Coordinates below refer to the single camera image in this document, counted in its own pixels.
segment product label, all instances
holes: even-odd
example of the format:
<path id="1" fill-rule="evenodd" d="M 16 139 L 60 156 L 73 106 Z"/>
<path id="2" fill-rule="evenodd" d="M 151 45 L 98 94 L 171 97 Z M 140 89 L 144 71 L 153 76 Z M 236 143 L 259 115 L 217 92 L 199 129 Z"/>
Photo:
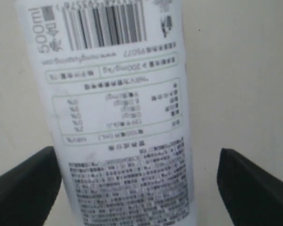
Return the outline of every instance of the product label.
<path id="1" fill-rule="evenodd" d="M 78 226 L 195 226 L 179 0 L 17 0 Z"/>

